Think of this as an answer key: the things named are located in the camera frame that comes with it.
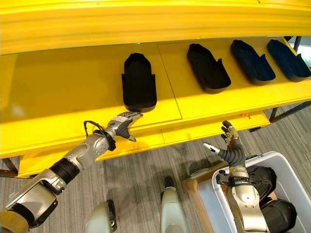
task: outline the white robot leg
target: white robot leg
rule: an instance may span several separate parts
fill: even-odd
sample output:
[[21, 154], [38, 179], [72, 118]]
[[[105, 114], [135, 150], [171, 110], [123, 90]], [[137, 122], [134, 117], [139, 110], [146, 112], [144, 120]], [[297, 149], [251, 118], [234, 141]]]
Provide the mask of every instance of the white robot leg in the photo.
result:
[[117, 229], [113, 201], [100, 202], [86, 224], [86, 233], [112, 233]]
[[161, 233], [188, 233], [185, 214], [170, 176], [165, 178], [161, 199]]

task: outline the white plastic bin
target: white plastic bin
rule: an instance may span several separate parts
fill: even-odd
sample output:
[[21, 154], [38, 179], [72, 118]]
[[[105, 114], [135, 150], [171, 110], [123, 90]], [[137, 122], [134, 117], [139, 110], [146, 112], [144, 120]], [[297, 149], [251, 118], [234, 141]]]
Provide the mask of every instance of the white plastic bin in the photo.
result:
[[[276, 175], [275, 194], [279, 199], [293, 203], [297, 211], [297, 219], [292, 233], [311, 233], [311, 201], [303, 189], [287, 159], [280, 153], [271, 151], [246, 161], [246, 167], [258, 165], [271, 167]], [[226, 173], [229, 167], [223, 168]], [[236, 233], [237, 229], [229, 204], [216, 183], [216, 171], [211, 180], [198, 184], [199, 195], [204, 203], [215, 233]]]

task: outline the black object in bin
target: black object in bin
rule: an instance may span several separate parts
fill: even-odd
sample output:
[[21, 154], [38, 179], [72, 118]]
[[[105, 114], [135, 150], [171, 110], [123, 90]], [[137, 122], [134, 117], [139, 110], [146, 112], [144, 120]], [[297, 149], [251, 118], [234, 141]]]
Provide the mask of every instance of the black object in bin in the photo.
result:
[[262, 206], [263, 199], [276, 188], [276, 173], [271, 167], [265, 166], [250, 166], [247, 168], [247, 173], [251, 179], [258, 181], [254, 187], [259, 193], [259, 205]]
[[273, 200], [261, 208], [270, 233], [286, 233], [296, 223], [294, 205], [285, 200]]

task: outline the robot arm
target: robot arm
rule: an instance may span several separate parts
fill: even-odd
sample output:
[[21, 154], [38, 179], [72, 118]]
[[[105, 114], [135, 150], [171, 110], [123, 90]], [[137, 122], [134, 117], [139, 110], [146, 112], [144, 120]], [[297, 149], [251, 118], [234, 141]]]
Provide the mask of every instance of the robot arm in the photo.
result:
[[116, 148], [114, 137], [121, 136], [135, 142], [128, 131], [128, 126], [142, 116], [136, 112], [125, 112], [114, 117], [107, 128], [102, 128], [93, 121], [99, 129], [92, 135], [86, 131], [86, 140], [69, 151], [61, 160], [49, 169], [44, 170], [31, 179], [17, 192], [6, 205], [6, 211], [1, 212], [0, 221], [3, 232], [24, 233], [41, 225], [57, 206], [56, 196], [61, 194], [67, 184], [81, 171], [90, 166], [97, 157], [107, 150]]
[[259, 207], [259, 194], [249, 180], [245, 166], [245, 154], [239, 135], [228, 122], [223, 122], [222, 138], [227, 143], [227, 150], [220, 149], [209, 143], [203, 145], [229, 163], [229, 176], [220, 171], [216, 176], [218, 184], [229, 187], [228, 202], [239, 233], [269, 233], [269, 229]]

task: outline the yellow shelf board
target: yellow shelf board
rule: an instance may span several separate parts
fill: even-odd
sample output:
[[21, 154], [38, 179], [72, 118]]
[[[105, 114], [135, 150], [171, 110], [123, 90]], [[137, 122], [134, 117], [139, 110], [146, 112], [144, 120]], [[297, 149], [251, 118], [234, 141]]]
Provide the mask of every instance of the yellow shelf board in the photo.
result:
[[[250, 118], [233, 116], [227, 118], [227, 120], [238, 130], [266, 126], [269, 124], [269, 120], [264, 112], [252, 113]], [[96, 161], [218, 135], [221, 134], [221, 125], [222, 120], [219, 119], [189, 124], [187, 127], [173, 127], [148, 133], [139, 133], [136, 135], [136, 143], [117, 137], [117, 148], [114, 151], [108, 151], [104, 155], [101, 155]], [[72, 149], [72, 147], [21, 156], [18, 177], [26, 178], [51, 167], [51, 165], [61, 159], [70, 149]]]
[[[135, 135], [135, 138], [137, 142], [133, 143], [129, 140], [117, 137], [117, 148], [114, 151], [107, 151], [104, 155], [98, 157], [97, 161], [149, 150], [157, 145], [164, 144], [161, 130], [141, 133], [139, 135]], [[44, 169], [51, 167], [71, 149], [72, 147], [64, 147], [54, 150], [34, 152], [21, 156], [18, 177], [27, 178], [30, 175], [37, 174]]]
[[262, 111], [253, 112], [249, 117], [231, 116], [206, 122], [197, 122], [187, 126], [178, 126], [163, 129], [163, 139], [165, 144], [187, 142], [194, 139], [212, 137], [223, 133], [221, 130], [222, 121], [229, 120], [237, 130], [245, 130], [256, 127], [264, 127], [270, 124], [266, 114]]
[[105, 127], [125, 112], [121, 74], [133, 52], [143, 53], [152, 64], [157, 105], [130, 131], [145, 132], [146, 126], [180, 119], [156, 44], [6, 55], [0, 57], [0, 158], [76, 145], [85, 138], [83, 121]]
[[[251, 84], [240, 68], [230, 50], [233, 38], [159, 44], [182, 118], [195, 119], [204, 116], [213, 119], [311, 100], [311, 78], [298, 83], [289, 81], [267, 50], [271, 39], [277, 39], [289, 46], [281, 37], [243, 38], [258, 55], [266, 54], [267, 61], [276, 74], [273, 81], [263, 86]], [[201, 44], [211, 51], [216, 60], [222, 59], [231, 79], [231, 86], [225, 91], [206, 94], [201, 89], [187, 60], [191, 43]]]
[[199, 38], [310, 35], [309, 0], [2, 0], [1, 54]]
[[[126, 111], [121, 73], [132, 52], [142, 52], [156, 75], [158, 103], [131, 128], [146, 133], [187, 127], [294, 102], [311, 100], [311, 78], [293, 83], [284, 77], [266, 45], [273, 37], [244, 38], [266, 54], [276, 79], [254, 86], [230, 52], [233, 39], [201, 40], [222, 58], [232, 85], [222, 93], [203, 92], [186, 54], [191, 42], [85, 47], [0, 57], [0, 158], [73, 147], [85, 138], [83, 121], [105, 126]], [[274, 38], [286, 43], [282, 38]]]

